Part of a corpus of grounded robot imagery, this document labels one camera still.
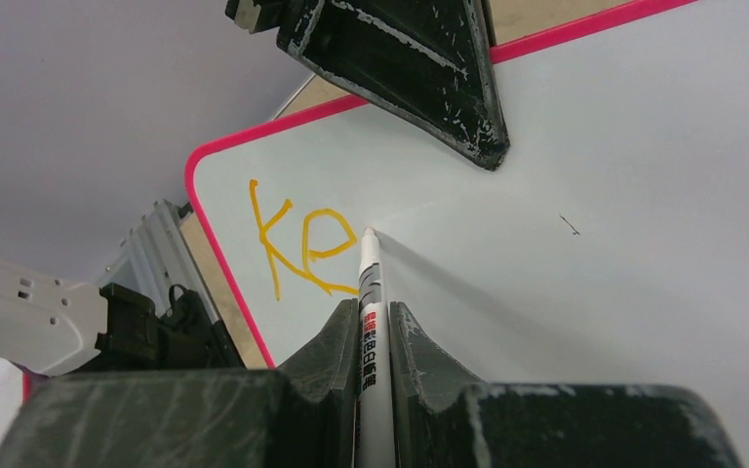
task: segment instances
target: small black mark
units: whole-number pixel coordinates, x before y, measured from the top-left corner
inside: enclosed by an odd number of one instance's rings
[[[575,229],[575,226],[573,226],[572,224],[570,224],[570,222],[567,221],[567,219],[565,217],[561,216],[561,214],[559,214],[559,217],[567,224],[567,226],[569,226],[572,229],[572,235],[573,236],[580,236],[581,235],[581,233],[578,232],[578,229]]]

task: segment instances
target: white whiteboard surface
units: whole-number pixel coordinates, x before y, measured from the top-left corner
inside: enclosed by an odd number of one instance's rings
[[[512,137],[495,173],[370,105],[198,150],[191,199],[271,358],[350,294],[274,260],[275,299],[252,179],[262,222],[291,200],[267,237],[298,269],[309,213],[377,229],[390,299],[484,379],[688,387],[749,465],[749,1],[702,0],[495,72]],[[346,240],[333,218],[310,230],[314,251]],[[309,265],[353,286],[358,254]]]

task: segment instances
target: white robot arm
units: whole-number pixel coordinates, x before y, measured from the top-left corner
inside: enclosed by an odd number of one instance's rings
[[[74,371],[99,354],[107,299],[96,285],[0,260],[0,357],[42,375]]]

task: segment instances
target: orange handwriting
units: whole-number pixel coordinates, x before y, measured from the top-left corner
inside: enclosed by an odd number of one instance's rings
[[[282,255],[280,251],[278,251],[268,240],[268,230],[271,229],[274,226],[274,224],[277,223],[277,221],[282,219],[283,216],[286,215],[288,210],[290,210],[294,206],[294,204],[292,204],[291,200],[286,199],[283,202],[283,206],[280,208],[280,210],[278,210],[274,216],[268,219],[267,222],[263,222],[262,214],[259,211],[259,204],[256,201],[256,184],[257,182],[254,179],[251,179],[251,182],[249,182],[249,191],[251,192],[251,204],[252,204],[252,207],[254,208],[254,218],[256,220],[256,228],[259,230],[259,242],[262,244],[263,247],[265,247],[265,256],[268,259],[268,267],[271,268],[271,278],[274,280],[274,297],[276,297],[277,300],[280,300],[280,280],[277,278],[277,266],[274,263],[275,258],[280,263],[282,263],[283,266],[291,270],[292,273],[296,274],[297,276],[299,276],[300,278],[306,281],[310,281],[314,283],[315,285],[320,287],[321,290],[325,291],[326,294],[328,295],[332,295],[332,291],[340,291],[343,293],[357,294],[357,290],[355,288],[352,288],[350,286],[345,286],[345,285],[337,285],[334,283],[328,283],[318,278],[317,275],[315,275],[311,271],[311,266],[309,265],[309,262],[314,263],[317,260],[329,258],[337,254],[341,254],[343,251],[357,244],[357,237],[355,237],[354,231],[352,230],[351,226],[349,226],[349,223],[345,220],[345,218],[341,214],[339,214],[338,212],[330,208],[324,208],[322,210],[315,210],[309,213],[305,217],[305,219],[302,221],[302,269],[297,268],[287,258],[285,258],[285,256]],[[343,228],[343,231],[346,234],[347,240],[343,242],[342,244],[338,245],[337,247],[334,247],[333,249],[329,249],[327,251],[311,250],[308,247],[309,227],[311,225],[311,221],[313,221],[314,219],[320,216],[328,216],[328,217],[333,218],[335,221],[337,221],[337,223]]]

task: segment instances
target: whiteboard marker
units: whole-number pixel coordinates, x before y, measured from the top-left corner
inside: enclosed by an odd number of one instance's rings
[[[366,228],[360,240],[360,395],[355,450],[357,468],[395,466],[392,374],[389,368],[389,313],[380,241]]]

